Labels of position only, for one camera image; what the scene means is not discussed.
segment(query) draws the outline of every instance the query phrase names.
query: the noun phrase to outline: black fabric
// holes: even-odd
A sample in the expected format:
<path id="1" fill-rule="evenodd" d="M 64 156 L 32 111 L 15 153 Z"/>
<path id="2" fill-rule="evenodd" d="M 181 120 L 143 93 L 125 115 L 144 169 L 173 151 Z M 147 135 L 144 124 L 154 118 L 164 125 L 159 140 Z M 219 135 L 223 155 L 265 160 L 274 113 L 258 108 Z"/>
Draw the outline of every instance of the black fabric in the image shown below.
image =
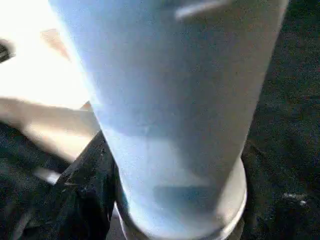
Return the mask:
<path id="1" fill-rule="evenodd" d="M 33 175 L 37 168 L 62 173 L 68 166 L 49 154 L 19 130 L 0 122 L 0 239 L 10 239 L 29 214 L 29 209 L 51 186 Z"/>
<path id="2" fill-rule="evenodd" d="M 292 0 L 243 151 L 244 240 L 320 239 L 320 2 Z"/>
<path id="3" fill-rule="evenodd" d="M 102 133 L 35 209 L 21 240 L 104 240 L 115 201 L 114 161 Z"/>

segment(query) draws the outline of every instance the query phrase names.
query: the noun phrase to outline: white surface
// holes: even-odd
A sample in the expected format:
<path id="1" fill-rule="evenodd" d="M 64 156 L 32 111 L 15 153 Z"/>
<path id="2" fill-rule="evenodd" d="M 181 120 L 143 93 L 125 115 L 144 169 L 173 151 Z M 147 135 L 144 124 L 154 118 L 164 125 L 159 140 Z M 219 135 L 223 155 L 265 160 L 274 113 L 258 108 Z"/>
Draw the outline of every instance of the white surface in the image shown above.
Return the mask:
<path id="1" fill-rule="evenodd" d="M 82 75 L 41 37 L 56 28 L 45 0 L 1 1 L 0 39 L 16 56 L 0 64 L 0 97 L 79 109 L 88 101 Z"/>

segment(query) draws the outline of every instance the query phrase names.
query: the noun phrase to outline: dark cloth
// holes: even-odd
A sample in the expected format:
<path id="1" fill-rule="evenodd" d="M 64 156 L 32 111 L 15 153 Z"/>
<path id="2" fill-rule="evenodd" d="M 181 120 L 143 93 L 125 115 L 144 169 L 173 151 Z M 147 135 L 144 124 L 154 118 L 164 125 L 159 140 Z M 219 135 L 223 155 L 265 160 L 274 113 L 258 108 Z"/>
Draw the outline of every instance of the dark cloth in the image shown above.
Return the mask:
<path id="1" fill-rule="evenodd" d="M 320 2 L 289 4 L 242 161 L 244 240 L 320 239 Z"/>
<path id="2" fill-rule="evenodd" d="M 20 239 L 106 239 L 115 201 L 114 167 L 99 132 L 34 210 Z"/>

